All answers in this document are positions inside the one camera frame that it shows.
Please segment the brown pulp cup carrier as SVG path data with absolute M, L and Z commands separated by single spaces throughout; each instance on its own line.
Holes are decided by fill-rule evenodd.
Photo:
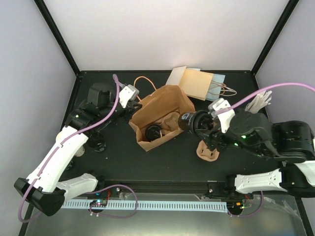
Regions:
M 199 158 L 205 161 L 214 162 L 218 159 L 220 152 L 218 152 L 217 149 L 210 151 L 205 142 L 200 141 L 196 149 L 196 154 Z

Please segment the single brown pulp carrier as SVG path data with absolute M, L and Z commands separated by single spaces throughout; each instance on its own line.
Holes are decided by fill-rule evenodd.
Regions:
M 180 129 L 178 125 L 179 116 L 178 112 L 171 112 L 157 121 L 157 125 L 162 128 L 162 135 L 167 135 Z

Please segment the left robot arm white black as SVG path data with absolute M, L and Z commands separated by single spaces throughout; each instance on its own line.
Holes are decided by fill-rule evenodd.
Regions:
M 102 176 L 92 172 L 60 182 L 73 157 L 84 154 L 84 144 L 95 151 L 106 148 L 101 130 L 117 118 L 129 121 L 142 106 L 135 101 L 139 91 L 133 85 L 117 83 L 113 90 L 105 83 L 95 83 L 87 99 L 74 109 L 56 142 L 39 166 L 27 178 L 18 178 L 14 187 L 40 213 L 52 216 L 64 202 L 82 194 L 101 196 L 106 189 Z

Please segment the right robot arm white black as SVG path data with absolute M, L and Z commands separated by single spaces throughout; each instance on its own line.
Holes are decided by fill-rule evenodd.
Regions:
M 258 191 L 285 192 L 294 197 L 315 196 L 315 136 L 302 121 L 271 123 L 261 113 L 237 113 L 227 131 L 214 125 L 202 113 L 195 134 L 209 150 L 219 153 L 235 147 L 258 158 L 285 162 L 286 165 L 259 174 L 234 174 L 226 177 L 223 192 L 229 198 Z

